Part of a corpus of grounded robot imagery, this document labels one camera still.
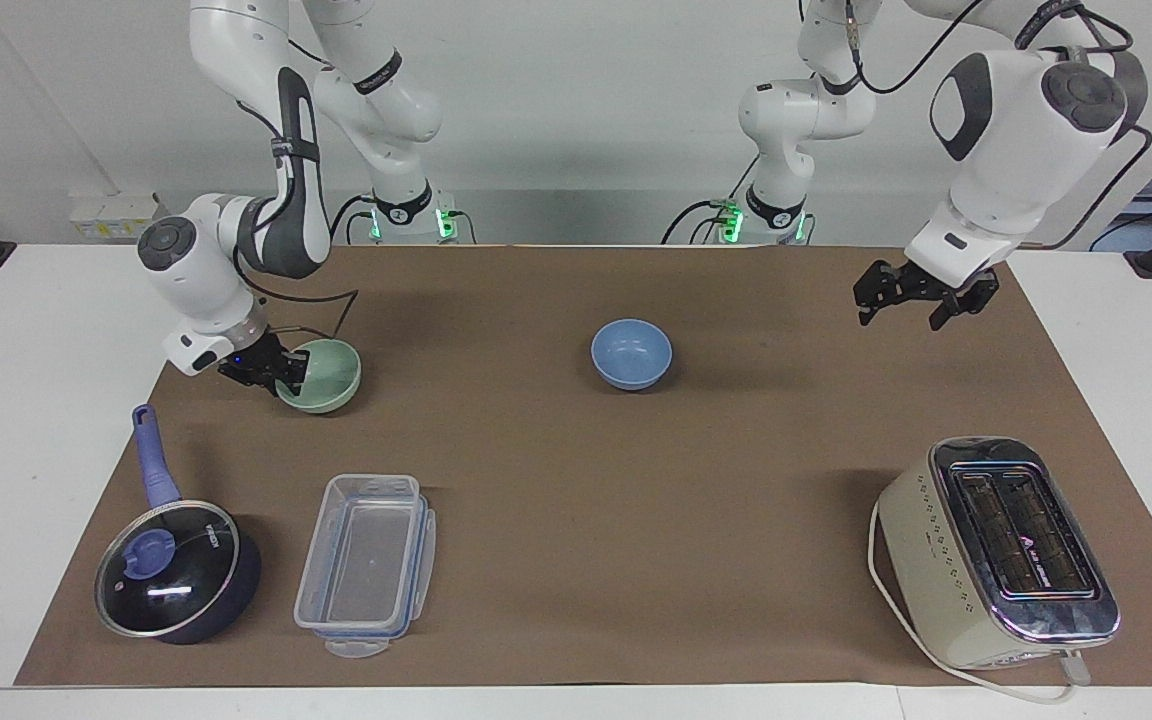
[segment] white cable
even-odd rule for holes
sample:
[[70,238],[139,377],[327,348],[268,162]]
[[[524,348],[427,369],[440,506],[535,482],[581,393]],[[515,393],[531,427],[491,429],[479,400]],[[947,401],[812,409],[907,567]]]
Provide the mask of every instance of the white cable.
[[1074,685],[1064,685],[1064,691],[1061,691],[1061,694],[1056,697],[1034,696],[1033,694],[1016,691],[1016,689],[1000,685],[998,683],[991,683],[988,680],[978,679],[972,674],[957,670],[955,667],[950,667],[938,660],[935,655],[932,655],[932,651],[929,651],[927,646],[923,644],[923,638],[919,638],[918,634],[914,631],[914,627],[909,624],[909,620],[905,620],[905,615],[901,614],[900,607],[896,606],[896,601],[892,600],[890,592],[887,592],[886,585],[884,585],[882,581],[878,578],[878,570],[874,569],[874,535],[877,529],[878,502],[874,502],[874,510],[869,515],[869,577],[873,578],[874,584],[878,585],[878,592],[882,593],[882,599],[886,600],[887,606],[892,608],[892,614],[896,615],[896,620],[900,620],[902,628],[905,628],[905,632],[909,632],[909,638],[914,641],[914,644],[918,646],[918,650],[922,650],[923,654],[926,655],[933,665],[940,667],[941,670],[946,670],[946,673],[954,675],[955,679],[963,679],[969,683],[975,683],[982,688],[991,689],[991,691],[1014,697],[1016,700],[1037,702],[1039,705],[1060,705],[1060,703],[1069,700],[1069,698],[1074,697]]

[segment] plastic food container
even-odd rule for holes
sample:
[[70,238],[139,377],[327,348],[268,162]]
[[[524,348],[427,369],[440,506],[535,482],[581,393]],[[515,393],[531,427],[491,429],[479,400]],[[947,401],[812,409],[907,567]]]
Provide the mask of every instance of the plastic food container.
[[434,511],[407,475],[339,475],[323,495],[293,617],[339,657],[371,657],[420,617]]

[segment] toaster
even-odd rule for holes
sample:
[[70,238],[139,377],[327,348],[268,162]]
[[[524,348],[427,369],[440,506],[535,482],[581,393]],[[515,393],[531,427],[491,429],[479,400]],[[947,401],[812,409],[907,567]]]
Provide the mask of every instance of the toaster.
[[892,568],[927,651],[961,670],[1070,655],[1121,617],[1037,452],[946,439],[878,500]]

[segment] light blue bowl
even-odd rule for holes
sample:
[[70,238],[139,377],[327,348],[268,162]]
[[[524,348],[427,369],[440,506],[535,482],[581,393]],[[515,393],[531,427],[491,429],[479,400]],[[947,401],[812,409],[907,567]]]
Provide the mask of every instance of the light blue bowl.
[[278,396],[303,414],[325,415],[339,410],[358,392],[362,361],[358,351],[343,340],[314,340],[297,347],[310,354],[301,394],[293,395],[282,381],[274,382]]
[[626,318],[602,326],[590,346],[594,369],[612,387],[630,392],[654,386],[673,361],[669,339],[652,323]]

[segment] wall socket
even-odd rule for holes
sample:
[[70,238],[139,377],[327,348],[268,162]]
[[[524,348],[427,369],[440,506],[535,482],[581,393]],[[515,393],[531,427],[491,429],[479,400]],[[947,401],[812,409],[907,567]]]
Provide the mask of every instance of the wall socket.
[[101,197],[74,197],[69,222],[81,237],[99,242],[136,241],[168,210],[156,194],[119,194]]

